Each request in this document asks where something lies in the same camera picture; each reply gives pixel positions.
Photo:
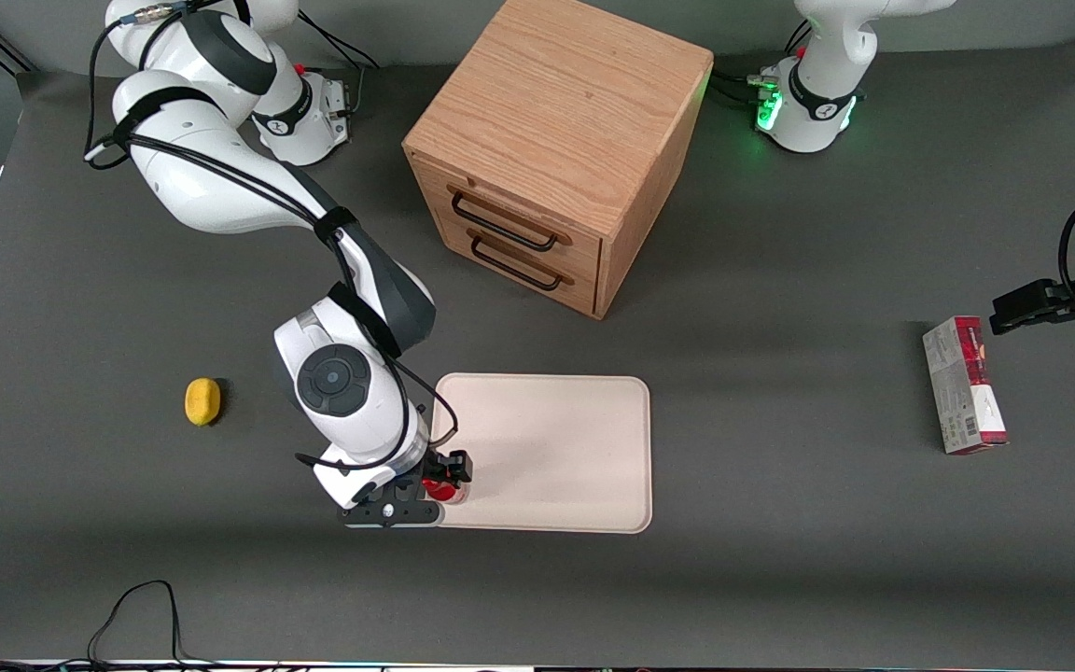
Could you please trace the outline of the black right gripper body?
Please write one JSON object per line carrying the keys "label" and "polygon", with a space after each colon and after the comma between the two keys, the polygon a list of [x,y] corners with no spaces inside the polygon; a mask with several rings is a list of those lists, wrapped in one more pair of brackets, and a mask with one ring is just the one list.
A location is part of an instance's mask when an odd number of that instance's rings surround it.
{"label": "black right gripper body", "polygon": [[422,455],[413,468],[401,473],[392,482],[392,498],[396,502],[422,501],[429,497],[426,482],[442,482],[442,464],[434,455]]}

